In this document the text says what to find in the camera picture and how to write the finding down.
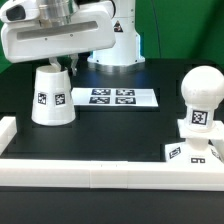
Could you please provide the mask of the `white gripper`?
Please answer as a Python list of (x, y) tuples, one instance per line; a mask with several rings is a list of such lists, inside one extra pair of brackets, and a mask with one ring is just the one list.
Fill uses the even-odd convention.
[(87, 4), (77, 4), (75, 0), (37, 0), (37, 4), (37, 19), (3, 23), (1, 41), (10, 62), (50, 58), (49, 63), (60, 71), (56, 57), (71, 55), (70, 68), (76, 75), (79, 56), (75, 53), (115, 44), (115, 5), (111, 0)]

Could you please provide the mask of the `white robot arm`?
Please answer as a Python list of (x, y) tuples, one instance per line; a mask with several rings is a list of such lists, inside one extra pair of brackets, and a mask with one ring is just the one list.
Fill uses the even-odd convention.
[(144, 62), (135, 30), (135, 0), (8, 0), (0, 7), (1, 42), (12, 63), (88, 52), (92, 68), (125, 71)]

